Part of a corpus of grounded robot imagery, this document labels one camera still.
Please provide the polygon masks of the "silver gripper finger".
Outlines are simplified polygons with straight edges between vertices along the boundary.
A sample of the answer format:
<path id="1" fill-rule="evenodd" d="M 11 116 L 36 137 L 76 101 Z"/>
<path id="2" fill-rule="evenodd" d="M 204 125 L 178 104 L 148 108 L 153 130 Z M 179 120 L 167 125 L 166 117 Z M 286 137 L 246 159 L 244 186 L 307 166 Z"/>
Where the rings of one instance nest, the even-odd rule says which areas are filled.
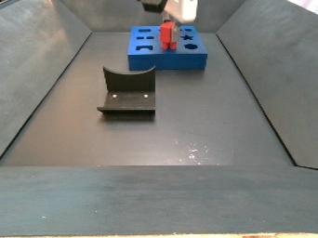
<path id="1" fill-rule="evenodd" d="M 179 41 L 179 35 L 180 35 L 180 26 L 176 22 L 171 22 L 171 43 L 178 43 Z"/>

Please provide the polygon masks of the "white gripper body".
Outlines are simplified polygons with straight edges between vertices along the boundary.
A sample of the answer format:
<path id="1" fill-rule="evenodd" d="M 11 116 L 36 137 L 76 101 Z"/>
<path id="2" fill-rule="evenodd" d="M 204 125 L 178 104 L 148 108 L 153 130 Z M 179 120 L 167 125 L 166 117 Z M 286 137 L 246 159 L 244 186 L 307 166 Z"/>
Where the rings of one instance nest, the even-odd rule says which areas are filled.
<path id="1" fill-rule="evenodd" d="M 190 23 L 196 19 L 198 0 L 168 0 L 164 13 L 182 23 Z"/>

